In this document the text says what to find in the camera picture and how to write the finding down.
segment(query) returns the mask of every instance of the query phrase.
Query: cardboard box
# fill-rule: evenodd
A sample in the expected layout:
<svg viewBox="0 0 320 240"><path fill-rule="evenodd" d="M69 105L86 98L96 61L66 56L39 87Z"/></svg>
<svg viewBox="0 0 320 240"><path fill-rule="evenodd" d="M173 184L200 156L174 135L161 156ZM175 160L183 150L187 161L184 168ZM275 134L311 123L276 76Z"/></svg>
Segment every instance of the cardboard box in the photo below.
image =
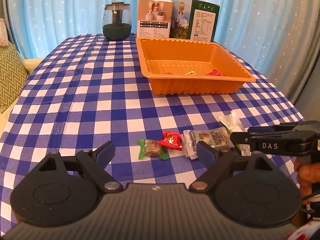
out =
<svg viewBox="0 0 320 240"><path fill-rule="evenodd" d="M138 0L137 37L169 38L173 2Z"/></svg>
<svg viewBox="0 0 320 240"><path fill-rule="evenodd" d="M173 0L170 38L213 42L220 6L199 0Z"/></svg>

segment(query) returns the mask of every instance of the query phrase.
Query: black circular cover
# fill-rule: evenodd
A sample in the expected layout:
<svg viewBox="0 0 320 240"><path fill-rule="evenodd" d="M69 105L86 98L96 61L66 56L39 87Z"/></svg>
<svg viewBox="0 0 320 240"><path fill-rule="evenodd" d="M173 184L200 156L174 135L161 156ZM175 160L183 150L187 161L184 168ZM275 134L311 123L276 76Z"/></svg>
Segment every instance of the black circular cover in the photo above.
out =
<svg viewBox="0 0 320 240"><path fill-rule="evenodd" d="M291 222L301 205L293 183L261 170L221 182L214 200L223 214L237 223L263 228Z"/></svg>
<svg viewBox="0 0 320 240"><path fill-rule="evenodd" d="M11 195L18 221L41 227L75 222L90 213L98 193L89 181L50 171L24 179Z"/></svg>

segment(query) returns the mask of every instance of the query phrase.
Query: beige couch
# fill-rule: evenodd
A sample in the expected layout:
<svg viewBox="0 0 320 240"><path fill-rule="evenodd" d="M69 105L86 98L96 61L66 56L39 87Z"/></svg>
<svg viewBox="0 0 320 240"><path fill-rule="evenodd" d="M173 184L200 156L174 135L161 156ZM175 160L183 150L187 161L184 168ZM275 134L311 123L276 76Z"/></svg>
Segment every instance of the beige couch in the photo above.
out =
<svg viewBox="0 0 320 240"><path fill-rule="evenodd" d="M43 60L42 58L35 58L35 59L23 59L20 58L21 63L23 64L24 68L27 71L27 74L30 75L30 73L40 64L40 62ZM11 104L11 106L8 107L8 109L3 113L0 114L0 137L4 131L4 128L7 124L7 121L9 119L9 115L14 107L14 105L17 103L18 98Z"/></svg>

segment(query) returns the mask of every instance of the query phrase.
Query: orange basket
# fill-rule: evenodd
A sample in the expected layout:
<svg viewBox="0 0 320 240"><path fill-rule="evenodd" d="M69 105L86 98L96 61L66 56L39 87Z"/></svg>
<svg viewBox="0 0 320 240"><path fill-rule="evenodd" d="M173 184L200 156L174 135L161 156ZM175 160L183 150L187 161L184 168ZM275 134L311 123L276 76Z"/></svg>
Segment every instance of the orange basket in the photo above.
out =
<svg viewBox="0 0 320 240"><path fill-rule="evenodd" d="M142 75L156 95L233 93L243 83L256 81L219 44L159 38L136 41ZM206 75L214 69L226 76ZM197 75L185 75L191 71Z"/></svg>

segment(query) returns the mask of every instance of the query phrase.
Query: blue and white checkered tablecloth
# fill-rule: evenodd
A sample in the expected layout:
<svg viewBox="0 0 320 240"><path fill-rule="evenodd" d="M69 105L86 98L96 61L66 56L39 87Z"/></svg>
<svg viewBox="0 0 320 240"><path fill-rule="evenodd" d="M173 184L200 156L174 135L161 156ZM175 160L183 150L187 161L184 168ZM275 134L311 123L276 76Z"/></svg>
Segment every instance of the blue and white checkered tablecloth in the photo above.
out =
<svg viewBox="0 0 320 240"><path fill-rule="evenodd" d="M66 39L28 77L1 137L1 233L17 223L9 201L13 188L50 151L74 155L112 140L116 155L106 171L123 185L189 186L205 171L199 160L174 150L167 161L138 160L137 140L161 139L164 129L214 129L220 127L218 117L231 110L244 127L302 120L273 84L232 55L256 83L228 95L157 96L141 74L134 36L120 42L105 41L100 34ZM289 157L271 158L296 182Z"/></svg>

